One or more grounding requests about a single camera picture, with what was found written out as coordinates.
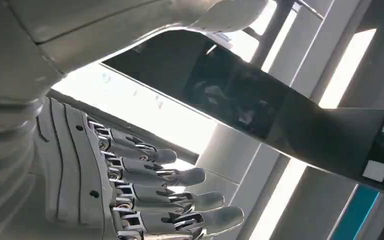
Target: robotic finger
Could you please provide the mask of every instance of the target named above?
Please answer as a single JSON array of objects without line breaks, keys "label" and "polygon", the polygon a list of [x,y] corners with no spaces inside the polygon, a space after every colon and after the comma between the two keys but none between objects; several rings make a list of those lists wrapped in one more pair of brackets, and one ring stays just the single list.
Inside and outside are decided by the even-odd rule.
[{"label": "robotic finger", "polygon": [[164,187],[127,184],[120,180],[113,180],[113,183],[117,208],[187,214],[192,211],[211,211],[224,205],[224,197],[219,192],[196,195],[190,192],[174,193]]},{"label": "robotic finger", "polygon": [[228,206],[184,215],[138,211],[125,214],[120,219],[119,223],[124,229],[117,232],[120,239],[198,240],[217,236],[239,226],[244,220],[244,214],[240,208]]},{"label": "robotic finger", "polygon": [[109,175],[133,184],[145,186],[192,186],[205,181],[205,171],[196,167],[185,171],[165,169],[161,165],[117,157],[110,152],[102,152],[109,166]]},{"label": "robotic finger", "polygon": [[172,164],[177,154],[171,149],[157,149],[140,138],[116,129],[106,128],[100,123],[89,121],[99,138],[99,149],[119,156],[157,164]]}]

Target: glossy black surface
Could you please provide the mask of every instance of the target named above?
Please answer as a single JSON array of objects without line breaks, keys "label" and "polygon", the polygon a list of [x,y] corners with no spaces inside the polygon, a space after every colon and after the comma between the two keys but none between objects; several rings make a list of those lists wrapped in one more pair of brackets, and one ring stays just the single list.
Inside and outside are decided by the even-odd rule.
[{"label": "glossy black surface", "polygon": [[208,52],[212,46],[202,49],[179,100],[265,138],[291,89],[223,47]]}]

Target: blue panel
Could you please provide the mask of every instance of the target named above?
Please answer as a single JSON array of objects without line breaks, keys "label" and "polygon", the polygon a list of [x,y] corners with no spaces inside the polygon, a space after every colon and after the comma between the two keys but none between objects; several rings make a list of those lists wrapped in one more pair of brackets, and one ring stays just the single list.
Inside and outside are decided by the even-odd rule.
[{"label": "blue panel", "polygon": [[359,186],[333,233],[332,240],[354,240],[378,196],[378,191],[366,186]]}]

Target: window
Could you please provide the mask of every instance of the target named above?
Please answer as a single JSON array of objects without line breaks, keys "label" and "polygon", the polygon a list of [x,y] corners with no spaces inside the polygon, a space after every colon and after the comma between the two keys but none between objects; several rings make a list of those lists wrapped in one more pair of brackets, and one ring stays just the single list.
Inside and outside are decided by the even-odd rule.
[{"label": "window", "polygon": [[258,35],[263,35],[269,26],[270,20],[276,12],[278,7],[277,2],[270,0],[262,11],[261,15],[249,25]]}]

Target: robotic hand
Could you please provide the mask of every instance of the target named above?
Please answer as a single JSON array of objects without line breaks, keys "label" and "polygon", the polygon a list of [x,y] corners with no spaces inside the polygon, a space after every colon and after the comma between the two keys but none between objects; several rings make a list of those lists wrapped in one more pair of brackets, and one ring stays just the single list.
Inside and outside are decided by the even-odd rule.
[{"label": "robotic hand", "polygon": [[[96,132],[103,132],[102,125],[95,122],[89,125]],[[101,155],[108,166],[110,185],[116,190],[110,206],[120,240],[198,240],[229,231],[244,220],[241,209],[223,207],[224,197],[218,192],[196,195],[166,188],[205,181],[201,168],[178,171],[112,152],[101,151]]]},{"label": "robotic hand", "polygon": [[[132,143],[118,142],[115,132],[110,138],[95,134],[87,114],[44,96],[71,71],[161,32],[245,28],[266,2],[0,0],[0,240],[113,240],[117,234],[109,206],[116,188],[107,177],[102,148],[119,154],[126,149],[123,144],[134,144],[126,155],[140,152],[135,158],[148,161],[141,171],[150,170],[149,176],[167,185],[187,182],[188,174],[157,165],[172,162],[171,151],[149,148],[134,138]],[[128,167],[116,169],[131,174]],[[196,239],[204,230],[213,234],[224,229],[206,225],[218,223],[224,211],[213,216],[191,213],[195,215],[184,221],[167,213],[164,219],[171,231]],[[141,237],[148,233],[153,231],[143,230]]]}]

